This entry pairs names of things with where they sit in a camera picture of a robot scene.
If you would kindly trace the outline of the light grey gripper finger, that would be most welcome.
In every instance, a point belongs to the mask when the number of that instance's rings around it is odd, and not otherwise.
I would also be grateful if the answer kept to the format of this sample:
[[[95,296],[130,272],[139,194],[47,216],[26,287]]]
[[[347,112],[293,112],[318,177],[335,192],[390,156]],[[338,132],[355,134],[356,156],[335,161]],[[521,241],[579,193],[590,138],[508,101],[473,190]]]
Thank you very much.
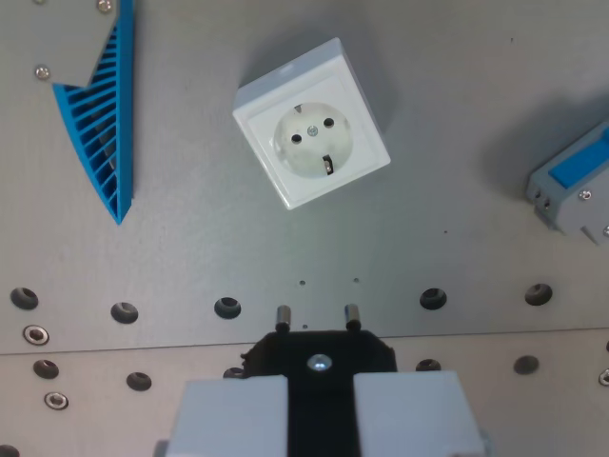
[[[167,456],[286,456],[288,381],[282,376],[187,383]]]
[[[454,371],[354,376],[362,456],[484,456],[485,443]]]

